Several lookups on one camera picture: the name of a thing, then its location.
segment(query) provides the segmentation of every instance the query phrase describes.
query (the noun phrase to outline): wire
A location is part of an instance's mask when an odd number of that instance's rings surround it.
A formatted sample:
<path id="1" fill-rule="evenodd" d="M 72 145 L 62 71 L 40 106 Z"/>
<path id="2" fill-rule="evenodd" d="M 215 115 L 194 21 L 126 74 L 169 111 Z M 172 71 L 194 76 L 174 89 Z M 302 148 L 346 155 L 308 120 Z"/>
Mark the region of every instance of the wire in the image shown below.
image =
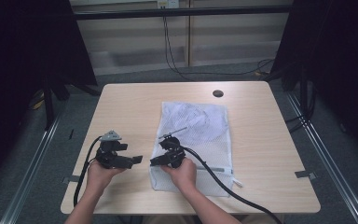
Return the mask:
<path id="1" fill-rule="evenodd" d="M 267 208 L 260 206 L 256 203 L 252 203 L 247 201 L 246 199 L 242 198 L 240 195 L 234 193 L 231 189 L 229 189 L 228 187 L 226 187 L 226 185 L 224 185 L 222 183 L 222 181 L 219 180 L 219 178 L 217 178 L 217 176 L 214 174 L 214 172 L 211 170 L 211 168 L 206 164 L 205 161 L 202 160 L 202 158 L 199 156 L 199 154 L 197 154 L 197 152 L 195 152 L 193 149 L 191 148 L 187 148 L 184 147 L 184 150 L 189 152 L 191 155 L 193 155 L 197 160 L 199 160 L 201 162 L 201 164 L 205 167 L 205 169 L 208 171 L 208 173 L 212 176 L 212 178 L 214 179 L 214 181 L 216 181 L 216 183 L 223 189 L 225 190 L 229 195 L 231 195 L 232 197 L 234 197 L 235 199 L 237 199 L 238 201 L 245 203 L 249 206 L 252 206 L 255 209 L 258 209 L 264 213 L 266 213 L 267 215 L 269 215 L 270 217 L 272 217 L 272 219 L 274 219 L 274 221 L 278 224 L 282 224 L 281 221 L 273 214 L 271 213 Z"/>
<path id="2" fill-rule="evenodd" d="M 312 83 L 312 96 L 310 97 L 310 104 L 308 105 L 308 109 L 307 109 L 307 113 L 306 113 L 307 116 L 305 116 L 305 114 L 303 113 L 302 115 L 300 115 L 300 116 L 298 116 L 296 118 L 286 120 L 285 122 L 289 123 L 289 122 L 292 122 L 292 121 L 294 121 L 296 119 L 302 119 L 297 125 L 295 125 L 293 128 L 291 128 L 289 130 L 289 133 L 293 133 L 293 132 L 297 131 L 302 126 L 304 126 L 304 125 L 306 125 L 306 124 L 308 124 L 310 122 L 310 119 L 312 118 L 313 113 L 315 111 L 317 93 L 318 93 L 318 91 L 317 91 L 315 85 Z"/>
<path id="3" fill-rule="evenodd" d="M 91 146 L 89 147 L 89 152 L 87 153 L 86 159 L 85 159 L 84 164 L 83 164 L 83 169 L 82 169 L 81 175 L 79 177 L 79 181 L 77 182 L 77 186 L 76 186 L 76 190 L 75 190 L 75 194 L 74 194 L 74 207 L 77 205 L 77 198 L 78 198 L 78 195 L 79 195 L 79 191 L 81 189 L 81 185 L 83 184 L 83 180 L 84 180 L 84 176 L 86 175 L 87 168 L 89 168 L 90 163 L 95 159 L 94 158 L 94 159 L 91 159 L 89 161 L 91 151 L 94 148 L 95 143 L 97 143 L 98 140 L 100 140 L 100 138 L 101 138 L 101 136 L 98 136 L 92 142 Z"/>
<path id="4" fill-rule="evenodd" d="M 212 72 L 181 72 L 179 71 L 179 69 L 176 67 L 176 64 L 175 64 L 175 61 L 174 61 L 174 58 L 172 56 L 172 48 L 171 48 L 171 41 L 170 41 L 170 36 L 169 36 L 169 32 L 168 32 L 168 23 L 167 23 L 167 18 L 166 17 L 163 17 L 163 21 L 164 21 L 164 35 L 165 35 L 165 60 L 167 62 L 167 65 L 170 67 L 170 69 L 178 74 L 179 76 L 181 76 L 182 78 L 186 79 L 186 80 L 189 80 L 189 81 L 195 81 L 189 77 L 185 77 L 184 75 L 200 75 L 200 74 L 203 74 L 203 75 L 218 75 L 218 76 L 241 76 L 241 75 L 246 75 L 246 74 L 251 74 L 251 73 L 254 73 L 254 72 L 257 72 L 257 71 L 260 71 L 260 69 L 262 67 L 265 67 L 266 65 L 268 65 L 269 63 L 272 63 L 274 62 L 275 60 L 274 59 L 264 59 L 264 60 L 261 60 L 260 62 L 257 63 L 257 68 L 256 69 L 253 69 L 253 70 L 250 70 L 250 71 L 247 71 L 247 72 L 242 72 L 242 73 L 212 73 Z M 170 56 L 171 56 L 171 61 L 172 61 L 172 65 L 173 67 L 171 66 L 170 62 L 169 62 L 169 59 L 168 59 L 168 51 L 170 52 Z"/>

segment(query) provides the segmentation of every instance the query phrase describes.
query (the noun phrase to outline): human hand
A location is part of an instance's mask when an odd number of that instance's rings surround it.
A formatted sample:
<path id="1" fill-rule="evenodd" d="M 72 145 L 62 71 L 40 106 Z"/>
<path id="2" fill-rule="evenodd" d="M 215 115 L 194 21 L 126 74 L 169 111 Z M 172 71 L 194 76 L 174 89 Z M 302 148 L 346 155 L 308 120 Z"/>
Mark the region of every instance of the human hand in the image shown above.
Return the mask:
<path id="1" fill-rule="evenodd" d="M 171 176 L 173 184 L 183 192 L 185 189 L 196 188 L 196 164 L 189 158 L 184 158 L 182 164 L 173 169 L 169 166 L 160 166 L 161 169 Z"/>
<path id="2" fill-rule="evenodd" d="M 98 196 L 103 195 L 103 190 L 109 185 L 112 177 L 125 170 L 121 168 L 106 169 L 99 162 L 92 161 L 87 175 L 86 192 L 97 194 Z"/>

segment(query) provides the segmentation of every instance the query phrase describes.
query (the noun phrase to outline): table hole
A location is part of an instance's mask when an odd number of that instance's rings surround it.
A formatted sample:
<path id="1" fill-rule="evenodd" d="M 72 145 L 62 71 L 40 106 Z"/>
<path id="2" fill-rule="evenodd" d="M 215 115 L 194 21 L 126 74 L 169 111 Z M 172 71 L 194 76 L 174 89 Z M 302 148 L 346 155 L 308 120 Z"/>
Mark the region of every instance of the table hole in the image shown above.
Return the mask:
<path id="1" fill-rule="evenodd" d="M 220 90 L 216 90 L 213 92 L 214 97 L 222 97 L 223 95 L 224 95 L 224 93 Z"/>

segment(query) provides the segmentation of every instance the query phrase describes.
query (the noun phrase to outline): power outlet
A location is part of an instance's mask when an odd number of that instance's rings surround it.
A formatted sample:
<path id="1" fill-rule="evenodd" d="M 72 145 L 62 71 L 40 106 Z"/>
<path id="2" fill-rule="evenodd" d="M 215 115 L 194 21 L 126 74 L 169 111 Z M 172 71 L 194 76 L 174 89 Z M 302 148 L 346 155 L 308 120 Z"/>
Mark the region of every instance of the power outlet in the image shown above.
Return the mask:
<path id="1" fill-rule="evenodd" d="M 168 0 L 168 8 L 179 8 L 179 0 Z"/>
<path id="2" fill-rule="evenodd" d="M 168 0 L 158 0 L 157 1 L 157 8 L 169 8 Z"/>

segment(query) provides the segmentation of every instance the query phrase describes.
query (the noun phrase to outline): wooden table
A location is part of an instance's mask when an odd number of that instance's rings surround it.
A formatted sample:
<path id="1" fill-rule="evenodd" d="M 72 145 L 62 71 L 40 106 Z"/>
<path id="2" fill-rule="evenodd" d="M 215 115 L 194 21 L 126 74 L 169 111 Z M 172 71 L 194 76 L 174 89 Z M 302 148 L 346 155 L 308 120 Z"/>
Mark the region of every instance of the wooden table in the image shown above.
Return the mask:
<path id="1" fill-rule="evenodd" d="M 222 91 L 224 96 L 213 96 L 215 90 Z M 106 85 L 73 175 L 80 175 L 92 141 L 110 130 L 122 137 L 121 143 L 129 144 L 128 150 L 120 151 L 119 155 L 143 155 L 144 160 L 113 178 L 95 213 L 194 214 L 181 194 L 154 191 L 150 184 L 148 166 L 157 137 L 161 103 L 170 101 L 227 106 L 234 175 L 244 184 L 242 189 L 234 185 L 233 190 L 241 197 L 273 213 L 316 213 L 320 210 L 309 179 L 296 178 L 295 172 L 303 171 L 304 166 L 269 85 L 257 81 Z M 75 189 L 76 183 L 69 183 L 61 207 L 65 214 L 73 209 Z M 261 213 L 232 197 L 209 198 L 231 214 Z"/>

